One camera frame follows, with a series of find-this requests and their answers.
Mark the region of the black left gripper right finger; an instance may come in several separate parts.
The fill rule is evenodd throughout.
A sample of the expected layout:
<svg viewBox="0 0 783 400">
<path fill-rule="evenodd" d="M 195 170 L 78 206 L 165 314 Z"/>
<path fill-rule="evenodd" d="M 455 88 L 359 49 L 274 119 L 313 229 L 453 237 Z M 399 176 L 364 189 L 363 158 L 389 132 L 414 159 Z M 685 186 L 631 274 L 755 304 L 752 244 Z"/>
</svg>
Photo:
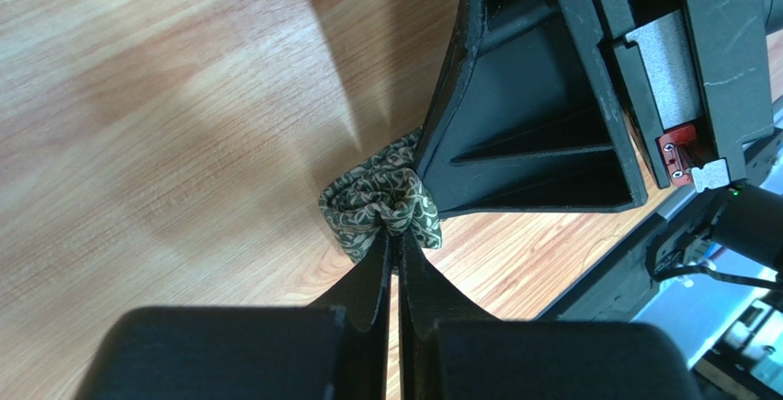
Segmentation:
<svg viewBox="0 0 783 400">
<path fill-rule="evenodd" d="M 660 329 L 615 322 L 504 321 L 397 241 L 404 399 L 698 399 Z"/>
</svg>

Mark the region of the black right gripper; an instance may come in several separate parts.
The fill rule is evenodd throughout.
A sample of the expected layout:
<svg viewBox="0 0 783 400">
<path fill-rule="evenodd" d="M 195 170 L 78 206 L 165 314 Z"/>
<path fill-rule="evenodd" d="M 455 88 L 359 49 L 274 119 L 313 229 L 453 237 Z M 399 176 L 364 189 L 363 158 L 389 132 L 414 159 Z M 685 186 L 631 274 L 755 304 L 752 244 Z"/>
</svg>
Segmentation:
<svg viewBox="0 0 783 400">
<path fill-rule="evenodd" d="M 442 216 L 620 212 L 722 189 L 774 127 L 782 0 L 460 0 L 415 153 Z"/>
</svg>

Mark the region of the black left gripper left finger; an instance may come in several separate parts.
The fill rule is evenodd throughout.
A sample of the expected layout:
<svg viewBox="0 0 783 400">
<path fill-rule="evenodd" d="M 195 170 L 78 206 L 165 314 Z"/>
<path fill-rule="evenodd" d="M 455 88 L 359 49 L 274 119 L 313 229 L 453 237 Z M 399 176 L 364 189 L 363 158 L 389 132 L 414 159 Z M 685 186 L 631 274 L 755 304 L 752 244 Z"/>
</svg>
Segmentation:
<svg viewBox="0 0 783 400">
<path fill-rule="evenodd" d="M 152 306 L 104 337 L 80 399 L 381 399 L 392 240 L 300 307 Z"/>
</svg>

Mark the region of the green patterned tie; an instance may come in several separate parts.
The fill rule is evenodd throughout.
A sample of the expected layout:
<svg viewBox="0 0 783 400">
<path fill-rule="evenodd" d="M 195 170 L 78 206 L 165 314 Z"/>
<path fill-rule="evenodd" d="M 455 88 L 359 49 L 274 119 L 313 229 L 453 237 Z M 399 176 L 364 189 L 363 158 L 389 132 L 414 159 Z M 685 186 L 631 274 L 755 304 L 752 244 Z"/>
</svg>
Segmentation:
<svg viewBox="0 0 783 400">
<path fill-rule="evenodd" d="M 443 234 L 437 205 L 414 171 L 416 128 L 385 146 L 328 185 L 317 203 L 335 240 L 357 264 L 381 230 L 391 235 L 411 231 L 417 244 L 439 249 Z"/>
</svg>

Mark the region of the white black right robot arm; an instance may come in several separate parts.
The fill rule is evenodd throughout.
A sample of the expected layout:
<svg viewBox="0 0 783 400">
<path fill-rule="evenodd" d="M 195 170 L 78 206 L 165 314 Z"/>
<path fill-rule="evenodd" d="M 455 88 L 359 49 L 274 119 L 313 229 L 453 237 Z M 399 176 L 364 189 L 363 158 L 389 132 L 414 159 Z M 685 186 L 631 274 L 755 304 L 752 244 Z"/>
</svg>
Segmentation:
<svg viewBox="0 0 783 400">
<path fill-rule="evenodd" d="M 775 141 L 766 38 L 782 0 L 460 0 L 414 161 L 439 214 L 706 202 L 647 246 L 653 280 L 713 242 L 782 267 L 782 200 L 744 154 Z"/>
</svg>

